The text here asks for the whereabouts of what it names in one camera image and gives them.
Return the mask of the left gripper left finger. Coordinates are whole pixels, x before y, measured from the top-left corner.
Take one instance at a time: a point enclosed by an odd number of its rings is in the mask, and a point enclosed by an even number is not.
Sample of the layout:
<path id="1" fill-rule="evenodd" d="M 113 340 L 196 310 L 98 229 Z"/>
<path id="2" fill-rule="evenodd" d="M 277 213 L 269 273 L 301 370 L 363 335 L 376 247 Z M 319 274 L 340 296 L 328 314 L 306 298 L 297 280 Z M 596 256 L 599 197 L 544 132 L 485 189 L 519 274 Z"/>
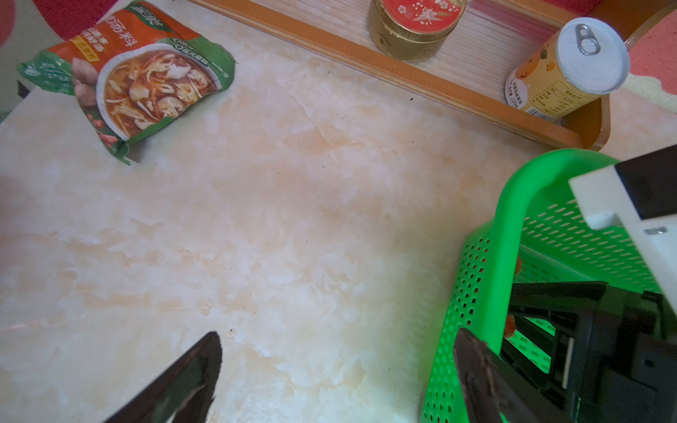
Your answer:
<path id="1" fill-rule="evenodd" d="M 205 422 L 222 363 L 217 332 L 204 335 L 109 422 Z"/>

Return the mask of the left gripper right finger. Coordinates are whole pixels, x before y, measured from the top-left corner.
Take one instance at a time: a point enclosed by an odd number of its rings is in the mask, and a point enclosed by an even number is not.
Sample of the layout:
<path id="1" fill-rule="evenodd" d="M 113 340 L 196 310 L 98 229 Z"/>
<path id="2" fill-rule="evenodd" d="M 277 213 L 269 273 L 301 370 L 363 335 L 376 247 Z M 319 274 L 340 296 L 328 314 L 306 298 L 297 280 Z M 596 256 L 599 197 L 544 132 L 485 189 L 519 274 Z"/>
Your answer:
<path id="1" fill-rule="evenodd" d="M 571 420 L 472 331 L 458 331 L 453 356 L 469 421 L 557 423 Z"/>

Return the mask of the green plastic basket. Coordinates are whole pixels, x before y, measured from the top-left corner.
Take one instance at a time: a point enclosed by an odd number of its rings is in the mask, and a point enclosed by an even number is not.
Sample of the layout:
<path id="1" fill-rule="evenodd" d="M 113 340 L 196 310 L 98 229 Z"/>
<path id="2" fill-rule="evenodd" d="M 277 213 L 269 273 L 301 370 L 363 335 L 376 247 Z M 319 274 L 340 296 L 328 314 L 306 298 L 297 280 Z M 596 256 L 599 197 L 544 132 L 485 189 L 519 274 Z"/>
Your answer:
<path id="1" fill-rule="evenodd" d="M 664 296 L 626 229 L 590 228 L 569 186 L 574 177 L 619 162 L 602 153 L 560 150 L 528 162 L 511 177 L 493 220 L 465 240 L 421 421 L 471 422 L 453 356 L 460 329 L 472 331 L 505 363 L 501 349 L 509 342 L 547 369 L 550 359 L 517 333 L 509 314 L 514 285 L 606 282 Z"/>

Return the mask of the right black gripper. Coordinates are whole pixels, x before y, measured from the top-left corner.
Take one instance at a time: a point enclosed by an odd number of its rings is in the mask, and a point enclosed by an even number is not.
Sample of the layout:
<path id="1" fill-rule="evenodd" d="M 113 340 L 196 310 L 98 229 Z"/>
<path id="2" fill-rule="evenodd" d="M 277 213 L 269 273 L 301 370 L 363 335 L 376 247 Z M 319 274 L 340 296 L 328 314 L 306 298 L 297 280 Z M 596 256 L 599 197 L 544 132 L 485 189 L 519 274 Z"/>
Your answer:
<path id="1" fill-rule="evenodd" d="M 517 333 L 547 369 L 504 342 L 501 357 L 576 422 L 676 420 L 676 315 L 658 293 L 606 282 L 516 284 Z"/>

